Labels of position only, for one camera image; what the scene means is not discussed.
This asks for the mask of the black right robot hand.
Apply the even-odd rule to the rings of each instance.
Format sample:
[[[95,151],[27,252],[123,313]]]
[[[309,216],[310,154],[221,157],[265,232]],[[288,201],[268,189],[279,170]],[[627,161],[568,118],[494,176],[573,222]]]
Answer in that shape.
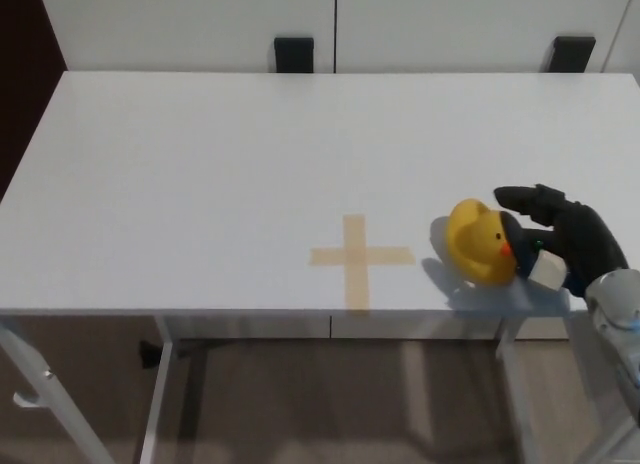
[[[582,298],[602,275],[627,269],[628,261],[612,232],[590,206],[569,201],[565,193],[537,184],[494,190],[506,240],[516,261],[516,275],[528,278],[541,253],[563,259],[567,276],[561,286]]]

